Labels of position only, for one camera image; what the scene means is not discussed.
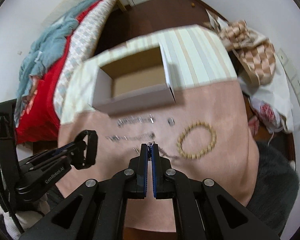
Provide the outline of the pink and striped table cloth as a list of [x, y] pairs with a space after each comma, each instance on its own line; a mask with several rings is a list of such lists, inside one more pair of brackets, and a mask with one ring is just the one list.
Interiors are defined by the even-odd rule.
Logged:
[[[145, 109], [141, 116], [155, 122], [117, 125], [116, 117], [91, 106], [99, 68], [128, 54], [162, 45], [167, 57], [175, 103]], [[210, 124], [216, 145], [198, 159], [179, 155], [177, 139], [190, 124]], [[171, 28], [140, 36], [85, 61], [74, 71], [65, 97], [58, 144], [74, 140], [84, 129], [98, 134], [96, 163], [89, 169], [72, 169], [58, 183], [67, 197], [83, 182], [103, 181], [126, 168], [137, 155], [134, 138], [154, 133], [154, 141], [172, 167], [194, 180], [213, 179], [242, 205], [253, 195], [259, 151], [248, 127], [243, 95], [230, 57], [219, 37], [199, 25]]]

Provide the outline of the white power strip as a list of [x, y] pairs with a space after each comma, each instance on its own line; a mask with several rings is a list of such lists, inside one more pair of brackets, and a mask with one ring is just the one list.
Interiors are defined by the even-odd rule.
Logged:
[[286, 73], [286, 77], [288, 78], [293, 88], [294, 94], [296, 96], [296, 99], [300, 107], [300, 77], [298, 76], [298, 71], [295, 68], [292, 61], [288, 58], [288, 56], [281, 48], [276, 52], [276, 54], [281, 64], [283, 65], [283, 68]]

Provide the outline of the checkered bed sheet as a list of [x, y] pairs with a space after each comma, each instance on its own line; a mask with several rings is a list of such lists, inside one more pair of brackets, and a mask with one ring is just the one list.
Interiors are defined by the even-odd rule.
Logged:
[[58, 78], [53, 96], [53, 107], [57, 117], [62, 116], [66, 91], [74, 70], [92, 57], [104, 24], [117, 0], [99, 0], [83, 12], [78, 27], [70, 38], [65, 64]]

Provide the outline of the brown checkered fabric bag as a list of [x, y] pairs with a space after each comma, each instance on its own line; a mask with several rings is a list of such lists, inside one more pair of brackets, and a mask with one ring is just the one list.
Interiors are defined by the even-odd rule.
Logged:
[[269, 84], [276, 68], [275, 48], [269, 38], [247, 26], [245, 20], [227, 22], [207, 10], [204, 25], [214, 31], [227, 51], [241, 63], [246, 78], [253, 86]]

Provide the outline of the dark fluffy cushion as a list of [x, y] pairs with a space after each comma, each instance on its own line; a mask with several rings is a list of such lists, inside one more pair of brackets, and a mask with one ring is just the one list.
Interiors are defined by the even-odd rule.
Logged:
[[298, 195], [299, 176], [276, 148], [261, 141], [257, 146], [257, 180], [247, 209], [280, 235]]

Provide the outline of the white plastic bag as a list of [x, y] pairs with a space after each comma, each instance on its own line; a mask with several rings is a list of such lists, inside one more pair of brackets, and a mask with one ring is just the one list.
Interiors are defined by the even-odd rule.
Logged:
[[286, 74], [281, 62], [276, 62], [272, 81], [267, 85], [254, 87], [247, 83], [244, 73], [238, 81], [242, 91], [249, 96], [252, 110], [265, 124], [269, 133], [294, 131], [292, 103]]

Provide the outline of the white cardboard box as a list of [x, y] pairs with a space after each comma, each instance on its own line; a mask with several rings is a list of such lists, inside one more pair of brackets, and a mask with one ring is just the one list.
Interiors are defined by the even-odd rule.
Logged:
[[168, 61], [159, 44], [111, 61], [97, 71], [91, 106], [109, 116], [174, 103]]

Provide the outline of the teal blanket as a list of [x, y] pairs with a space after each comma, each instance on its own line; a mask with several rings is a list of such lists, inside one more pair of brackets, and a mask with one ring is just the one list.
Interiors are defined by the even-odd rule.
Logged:
[[98, 0], [85, 0], [68, 9], [58, 20], [48, 26], [30, 47], [19, 70], [17, 105], [31, 89], [30, 76], [43, 76], [62, 57], [66, 38], [78, 27], [76, 17]]

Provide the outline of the black watch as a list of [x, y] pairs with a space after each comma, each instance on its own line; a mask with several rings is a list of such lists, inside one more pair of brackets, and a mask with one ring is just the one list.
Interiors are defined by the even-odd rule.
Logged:
[[74, 139], [78, 152], [74, 153], [72, 165], [77, 170], [87, 169], [96, 163], [98, 135], [95, 130], [83, 130]]

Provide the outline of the red blanket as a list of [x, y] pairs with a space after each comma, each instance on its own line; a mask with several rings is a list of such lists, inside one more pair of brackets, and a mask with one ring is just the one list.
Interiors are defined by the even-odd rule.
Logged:
[[66, 38], [62, 57], [37, 82], [36, 92], [26, 105], [19, 126], [15, 129], [17, 144], [57, 140], [60, 120], [53, 106], [53, 96], [70, 49], [70, 41], [71, 35]]

